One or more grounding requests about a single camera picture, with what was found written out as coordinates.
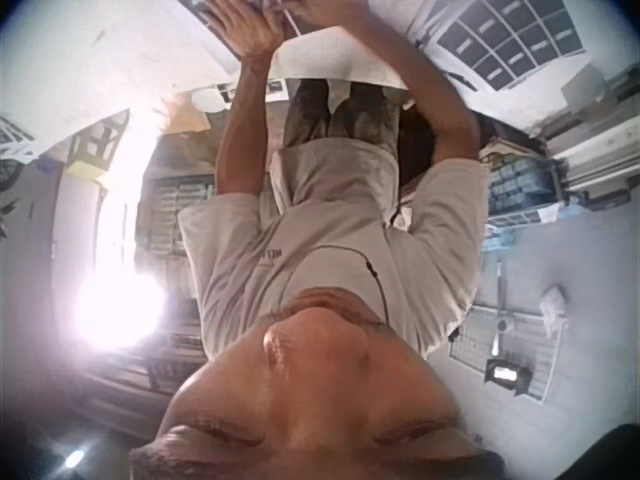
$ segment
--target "white t-shirt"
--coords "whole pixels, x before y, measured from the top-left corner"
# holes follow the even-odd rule
[[[460,324],[475,294],[487,220],[488,172],[479,162],[435,165],[418,186],[408,232],[385,227],[397,165],[377,147],[315,140],[281,151],[271,177],[281,215],[265,228],[259,199],[249,194],[180,214],[210,358],[313,287],[358,295],[423,355]]]

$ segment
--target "fluorescent light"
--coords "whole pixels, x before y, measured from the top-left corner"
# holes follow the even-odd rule
[[[511,370],[510,368],[496,367],[496,369],[493,371],[493,376],[495,378],[499,378],[500,380],[515,382],[518,379],[518,372],[516,372],[515,370]]]
[[[82,450],[76,450],[67,457],[64,462],[64,466],[67,468],[76,468],[83,458],[84,452]]]

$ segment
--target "eyebrow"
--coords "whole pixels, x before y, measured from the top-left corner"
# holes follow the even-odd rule
[[[485,450],[469,457],[450,460],[414,459],[395,463],[388,469],[397,480],[500,480],[504,479],[504,460],[495,452]]]
[[[129,455],[131,480],[243,480],[253,465],[204,463],[168,457],[152,447],[133,450]]]

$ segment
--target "bright light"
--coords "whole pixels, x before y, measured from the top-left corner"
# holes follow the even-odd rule
[[[496,367],[495,371],[493,372],[493,376],[499,378],[500,380],[515,382],[518,379],[518,372],[516,372],[515,370],[511,370],[510,368]]]
[[[149,275],[121,269],[97,274],[80,294],[80,336],[103,350],[133,346],[156,329],[164,301],[164,292]]]
[[[76,468],[83,458],[84,452],[82,450],[76,450],[67,457],[64,462],[64,466],[67,468]]]

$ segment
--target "finger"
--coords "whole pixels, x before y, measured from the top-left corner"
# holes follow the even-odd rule
[[[294,13],[301,11],[304,8],[304,2],[302,0],[287,0],[278,2],[277,0],[272,0],[271,5],[269,6],[269,10],[273,10],[276,12],[283,12],[284,10],[290,10]]]
[[[224,24],[215,15],[212,15],[207,12],[201,12],[200,16],[204,19],[205,22],[207,22],[207,26],[213,28],[215,31],[217,31],[221,35],[225,35],[227,33],[227,29],[225,28]]]
[[[275,10],[265,10],[264,18],[271,31],[282,33],[284,31],[282,13]]]
[[[207,7],[220,19],[226,30],[233,28],[234,22],[229,15],[229,9],[220,0],[207,0]]]
[[[260,16],[256,13],[256,11],[249,6],[247,0],[220,0],[229,5],[229,9],[234,12],[237,18],[241,18],[243,20],[252,20],[255,21]]]

